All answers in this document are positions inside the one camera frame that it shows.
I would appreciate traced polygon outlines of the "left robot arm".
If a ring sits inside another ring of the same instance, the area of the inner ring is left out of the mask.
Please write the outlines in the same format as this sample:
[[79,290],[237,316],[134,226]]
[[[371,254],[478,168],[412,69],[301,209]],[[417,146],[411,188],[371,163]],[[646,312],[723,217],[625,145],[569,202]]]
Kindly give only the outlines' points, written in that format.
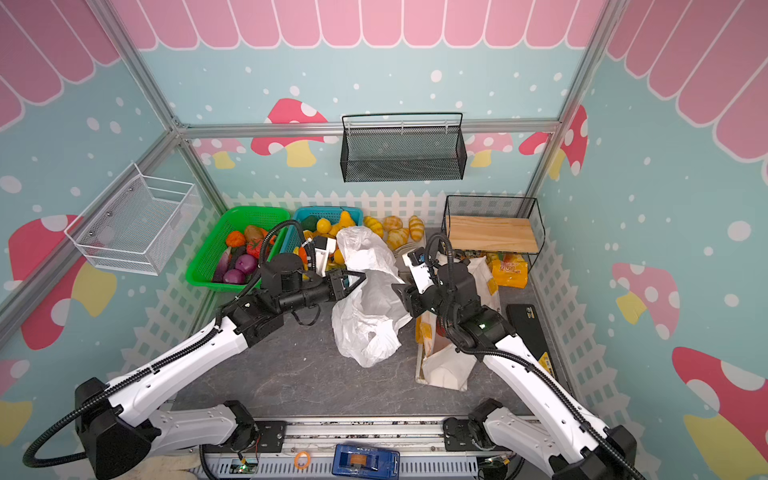
[[311,240],[302,243],[303,256],[272,256],[271,238],[285,228],[300,225],[286,220],[268,232],[251,280],[199,332],[126,375],[79,385],[74,410],[31,442],[23,464],[49,468],[86,460],[97,478],[114,479],[149,456],[174,450],[215,445],[242,453],[254,447],[261,433],[239,401],[175,414],[160,407],[213,367],[266,339],[286,316],[338,302],[364,282],[364,273],[345,268],[317,273]]

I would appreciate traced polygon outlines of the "white tote bag yellow handles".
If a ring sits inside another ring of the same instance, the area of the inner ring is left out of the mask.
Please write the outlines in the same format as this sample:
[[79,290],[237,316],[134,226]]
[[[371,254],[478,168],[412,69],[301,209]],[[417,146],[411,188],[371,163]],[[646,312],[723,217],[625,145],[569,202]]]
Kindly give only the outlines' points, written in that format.
[[[501,312],[499,287],[494,280],[485,257],[467,260],[468,272],[472,275],[480,297],[480,303]],[[415,380],[418,384],[442,389],[466,392],[469,376],[477,360],[457,350],[453,340],[459,338],[458,325],[448,328],[432,312],[425,312],[416,322],[418,344]]]

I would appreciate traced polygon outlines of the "white plastic grocery bag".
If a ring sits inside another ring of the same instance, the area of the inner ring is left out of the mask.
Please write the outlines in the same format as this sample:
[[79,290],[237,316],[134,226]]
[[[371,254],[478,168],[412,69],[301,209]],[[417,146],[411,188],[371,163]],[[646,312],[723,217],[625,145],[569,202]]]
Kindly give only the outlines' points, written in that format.
[[342,356],[370,368],[398,350],[398,332],[412,319],[393,290],[403,280],[393,252],[370,229],[344,228],[336,240],[347,270],[361,272],[365,279],[333,307],[335,343]]

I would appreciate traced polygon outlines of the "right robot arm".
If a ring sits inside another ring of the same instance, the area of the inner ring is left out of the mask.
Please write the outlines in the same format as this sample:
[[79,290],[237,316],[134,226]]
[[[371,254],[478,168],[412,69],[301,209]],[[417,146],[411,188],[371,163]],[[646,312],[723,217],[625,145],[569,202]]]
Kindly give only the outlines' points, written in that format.
[[552,479],[642,478],[635,437],[582,406],[534,358],[515,327],[482,303],[474,277],[456,261],[445,234],[432,235],[404,263],[414,282],[392,288],[408,313],[435,314],[453,346],[499,376],[538,420],[521,420],[489,399],[470,416],[479,445],[510,450]]

